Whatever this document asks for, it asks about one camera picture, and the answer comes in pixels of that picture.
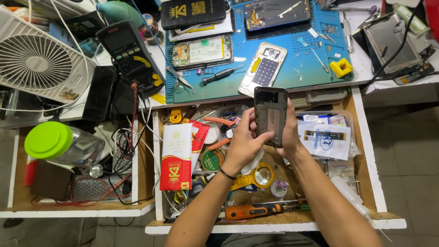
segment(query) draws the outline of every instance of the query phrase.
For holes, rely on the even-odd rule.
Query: bubble wrap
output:
[[[121,147],[122,147],[122,150],[125,150],[126,146],[128,145],[128,142],[126,141],[125,135],[124,135],[124,133],[123,133],[122,131],[119,131],[119,132],[117,133],[117,136],[115,137],[115,141],[116,141],[117,144],[119,144],[119,137],[120,137],[120,136],[122,136],[122,138],[120,139],[120,145],[121,145]],[[116,165],[116,162],[119,160],[119,158],[120,158],[121,156],[122,156],[122,155],[120,154],[120,150],[119,150],[119,148],[116,148],[116,155],[113,157],[113,172],[114,172],[115,170],[120,169],[121,167],[124,167],[124,168],[122,168],[122,170],[121,170],[121,171],[123,171],[123,170],[125,170],[128,166],[131,165],[130,163],[132,163],[132,161],[131,161],[131,160],[126,160],[126,159],[123,158],[123,157],[121,158],[120,162]],[[133,172],[133,168],[130,167],[128,170],[124,171],[123,173],[132,173],[132,172]]]
[[[108,176],[101,177],[101,179],[111,190],[111,185],[108,182]],[[116,186],[116,184],[121,180],[121,178],[117,175],[112,175],[110,180],[113,186]],[[116,188],[116,192],[120,196],[123,195],[122,189],[123,189],[123,185]],[[102,184],[102,182],[99,181],[98,179],[95,178],[82,179],[79,180],[75,184],[75,187],[73,188],[73,201],[75,202],[96,201],[99,200],[106,192],[107,190],[105,189],[104,184]],[[116,199],[116,197],[107,196],[104,200],[113,200],[113,199]]]

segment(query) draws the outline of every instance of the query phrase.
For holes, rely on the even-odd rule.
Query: orange pliers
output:
[[[219,124],[224,124],[230,127],[230,130],[233,132],[234,129],[236,129],[238,127],[238,125],[230,120],[226,120],[224,118],[219,118],[219,117],[204,117],[203,118],[204,121],[210,121],[210,122],[215,122],[215,123],[219,123]],[[225,137],[222,141],[215,143],[214,145],[211,145],[207,148],[207,150],[215,150],[217,148],[222,147],[223,145],[226,145],[227,143],[232,141],[232,137]]]

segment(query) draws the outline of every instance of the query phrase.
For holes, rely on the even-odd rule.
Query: black screwdriver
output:
[[[220,71],[220,72],[218,72],[218,73],[215,73],[215,75],[213,75],[213,76],[211,76],[211,77],[207,77],[207,78],[201,78],[201,82],[203,83],[203,85],[207,85],[208,83],[210,83],[210,82],[213,82],[213,81],[215,81],[215,80],[218,80],[218,79],[221,79],[221,78],[223,78],[223,77],[226,77],[226,76],[228,76],[228,75],[230,75],[231,73],[233,73],[236,69],[238,69],[238,68],[240,68],[240,67],[242,67],[242,66],[244,66],[245,64],[243,64],[243,65],[240,65],[240,66],[238,66],[238,67],[236,67],[236,68],[231,68],[231,69],[225,69],[225,70],[222,70],[222,71]]]

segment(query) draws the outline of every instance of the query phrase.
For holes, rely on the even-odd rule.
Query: forearm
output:
[[[372,226],[337,190],[302,145],[288,154],[317,226],[332,247],[382,246]]]
[[[218,172],[174,222],[165,246],[204,246],[232,182]]]

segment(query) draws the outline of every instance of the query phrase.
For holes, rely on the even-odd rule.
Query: black wristband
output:
[[[220,172],[222,172],[226,177],[230,178],[231,180],[235,180],[236,177],[232,177],[230,175],[227,175],[221,168],[219,169]]]

